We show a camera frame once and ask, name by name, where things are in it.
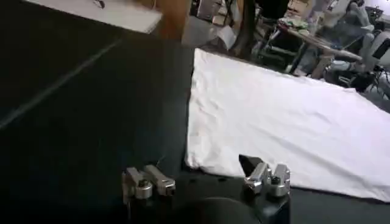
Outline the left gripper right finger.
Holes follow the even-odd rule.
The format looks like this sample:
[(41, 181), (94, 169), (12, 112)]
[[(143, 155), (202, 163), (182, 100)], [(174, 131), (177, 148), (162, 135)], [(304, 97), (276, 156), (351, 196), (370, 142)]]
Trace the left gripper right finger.
[(258, 195), (265, 191), (271, 197), (289, 195), (291, 171), (285, 164), (277, 164), (274, 170), (259, 157), (240, 154), (239, 163), (245, 174), (244, 184)]

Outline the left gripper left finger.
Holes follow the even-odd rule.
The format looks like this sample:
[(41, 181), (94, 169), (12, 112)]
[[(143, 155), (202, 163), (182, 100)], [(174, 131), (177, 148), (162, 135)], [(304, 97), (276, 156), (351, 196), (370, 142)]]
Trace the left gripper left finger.
[(156, 166), (146, 165), (143, 170), (128, 167), (122, 172), (122, 202), (128, 203), (130, 199), (147, 200), (158, 195), (170, 197), (176, 191), (174, 179), (164, 175)]

